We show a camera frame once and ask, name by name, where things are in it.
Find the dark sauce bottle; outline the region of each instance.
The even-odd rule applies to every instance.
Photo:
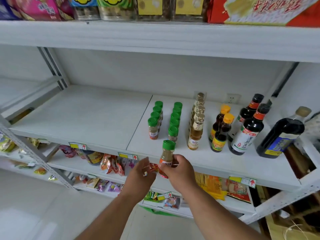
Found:
[[[260,104],[252,118],[246,119],[235,138],[230,144],[230,151],[236,155],[243,155],[252,144],[259,132],[263,130],[262,120],[270,110],[267,104]]]
[[[230,106],[228,105],[221,105],[221,110],[220,113],[217,115],[217,120],[215,121],[215,123],[212,125],[212,129],[211,129],[211,133],[209,136],[209,141],[212,142],[212,140],[214,139],[214,135],[217,131],[219,131],[219,126],[223,121],[223,117],[225,114],[230,112]]]
[[[243,122],[246,119],[251,118],[254,115],[257,108],[259,107],[259,104],[262,102],[263,98],[264,98],[264,96],[262,94],[256,93],[253,96],[250,104],[247,107],[242,108],[240,110],[240,113],[239,113],[238,117],[235,119],[234,123],[232,124],[232,129],[230,130],[230,132],[228,134],[229,141],[232,141],[234,139],[237,132],[240,130]]]
[[[234,120],[234,116],[230,113],[226,113],[223,117],[223,122],[220,124],[219,130],[215,133],[212,143],[211,150],[214,152],[221,152],[224,145],[226,144],[228,132],[231,129],[231,124]]]
[[[303,121],[310,113],[311,109],[300,106],[294,115],[279,120],[257,147],[259,156],[277,158],[304,132]]]

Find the hand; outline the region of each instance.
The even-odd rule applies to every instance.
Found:
[[[147,176],[144,176],[144,171],[146,171],[144,168],[147,167],[149,169],[149,165],[149,158],[146,157],[134,166],[125,181],[120,195],[128,197],[135,204],[145,198],[156,179],[155,173],[148,173]]]
[[[168,176],[174,189],[182,194],[182,191],[198,186],[191,163],[182,155],[173,155],[172,167],[164,163],[158,164],[158,167]]]

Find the person's right hand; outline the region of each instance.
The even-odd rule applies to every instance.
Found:
[[[190,187],[198,186],[191,163],[180,154],[173,155],[172,167],[164,163],[158,164],[158,167],[168,176],[174,189],[180,193]]]

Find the person's left hand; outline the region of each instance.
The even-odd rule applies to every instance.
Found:
[[[144,171],[146,171],[144,168],[147,167],[146,169],[149,169],[149,165],[149,158],[146,157],[134,166],[125,181],[120,195],[130,198],[130,201],[134,201],[135,204],[145,198],[156,179],[156,174],[148,171],[147,176],[144,176]]]

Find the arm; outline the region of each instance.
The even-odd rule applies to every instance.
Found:
[[[206,240],[266,239],[198,186],[193,167],[185,157],[176,154],[174,161],[178,163],[176,168],[163,163],[159,168],[169,177],[172,186],[189,204],[194,221]]]
[[[98,217],[75,240],[118,240],[127,223],[131,211],[146,196],[156,179],[155,173],[144,177],[143,168],[149,166],[144,158],[129,173],[124,187]]]

